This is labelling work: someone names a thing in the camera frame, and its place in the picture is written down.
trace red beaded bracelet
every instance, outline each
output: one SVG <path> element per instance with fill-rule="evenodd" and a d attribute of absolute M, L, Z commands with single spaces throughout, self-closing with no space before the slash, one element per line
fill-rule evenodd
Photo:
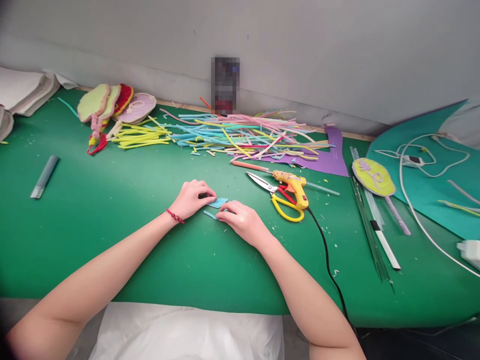
<path fill-rule="evenodd" d="M 175 215 L 173 212 L 171 212 L 168 209 L 165 209 L 165 210 L 166 210 L 167 213 L 169 213 L 171 215 L 172 218 L 177 220 L 179 223 L 185 224 L 184 221 L 178 215 Z"/>

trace scissor blade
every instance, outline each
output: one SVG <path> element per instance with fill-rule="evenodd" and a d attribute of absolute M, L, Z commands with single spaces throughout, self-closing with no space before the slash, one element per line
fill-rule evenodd
<path fill-rule="evenodd" d="M 263 180 L 261 177 L 255 174 L 252 174 L 251 172 L 248 172 L 248 171 L 246 173 L 254 182 L 256 182 L 258 185 L 260 185 L 262 188 L 264 188 L 268 192 L 273 194 L 278 190 L 277 186 L 270 185 L 267 181 Z"/>

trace scissors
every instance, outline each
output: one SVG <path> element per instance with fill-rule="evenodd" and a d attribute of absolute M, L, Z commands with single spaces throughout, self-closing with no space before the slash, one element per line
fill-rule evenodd
<path fill-rule="evenodd" d="M 280 214 L 280 216 L 282 218 L 284 218 L 288 221 L 291 221 L 293 223 L 301 222 L 304 219 L 304 216 L 305 216 L 304 211 L 302 209 L 298 209 L 297 206 L 296 206 L 297 202 L 295 200 L 293 200 L 290 197 L 290 195 L 287 194 L 287 192 L 285 191 L 285 188 L 287 187 L 286 185 L 284 185 L 284 186 L 282 186 L 282 185 L 272 186 L 267 181 L 265 181 L 264 179 L 262 179 L 261 177 L 259 177 L 257 175 L 252 174 L 251 172 L 248 172 L 248 171 L 246 173 L 254 182 L 256 182 L 258 185 L 260 185 L 262 188 L 264 188 L 268 192 L 270 192 L 271 202 L 273 203 L 273 205 L 275 206 L 275 209 L 278 211 L 278 213 Z M 277 191 L 280 192 L 280 194 L 282 194 L 290 202 L 285 201 L 282 198 L 275 195 L 275 193 Z M 299 217 L 295 218 L 295 217 L 288 216 L 287 214 L 285 214 L 282 211 L 282 209 L 280 208 L 280 205 L 278 203 L 284 204 L 284 205 L 288 206 L 289 208 L 295 209 L 300 214 Z"/>

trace white wall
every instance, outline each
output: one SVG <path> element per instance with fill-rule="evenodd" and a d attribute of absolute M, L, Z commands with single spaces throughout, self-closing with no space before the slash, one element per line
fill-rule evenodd
<path fill-rule="evenodd" d="M 476 0 L 15 0 L 0 62 L 198 104 L 210 57 L 235 56 L 243 112 L 331 109 L 369 133 L 480 92 L 478 14 Z"/>

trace white paper stack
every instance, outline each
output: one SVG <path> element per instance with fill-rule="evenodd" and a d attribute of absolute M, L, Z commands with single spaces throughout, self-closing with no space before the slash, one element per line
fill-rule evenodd
<path fill-rule="evenodd" d="M 0 142 L 12 132 L 14 117 L 3 106 L 0 106 Z"/>
<path fill-rule="evenodd" d="M 0 104 L 11 114 L 32 116 L 59 87 L 53 72 L 26 72 L 0 67 Z"/>

